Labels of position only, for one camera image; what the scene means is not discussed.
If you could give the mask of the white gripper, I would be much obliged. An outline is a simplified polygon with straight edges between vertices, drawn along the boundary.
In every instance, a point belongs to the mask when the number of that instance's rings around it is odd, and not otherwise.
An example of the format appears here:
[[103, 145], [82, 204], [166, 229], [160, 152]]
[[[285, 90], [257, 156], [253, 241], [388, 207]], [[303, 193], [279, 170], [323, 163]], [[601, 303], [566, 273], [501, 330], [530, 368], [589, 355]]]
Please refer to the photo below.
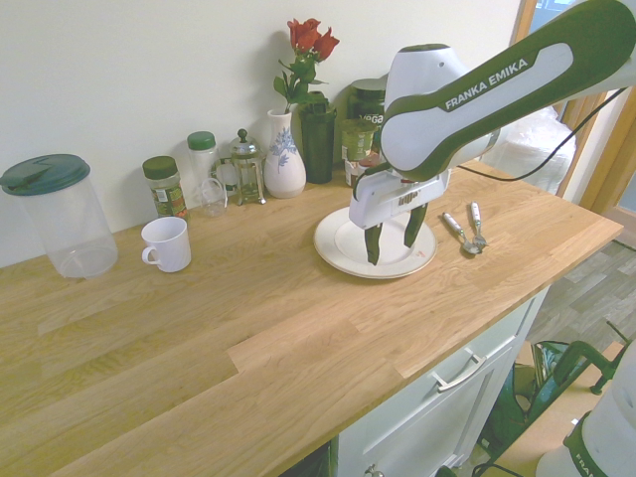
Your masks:
[[408, 182], [393, 171], [360, 177], [349, 207], [349, 219], [364, 230], [367, 261], [377, 265], [383, 222], [409, 212], [403, 244], [412, 247], [427, 212], [428, 203], [446, 191], [451, 171], [446, 170], [425, 182]]

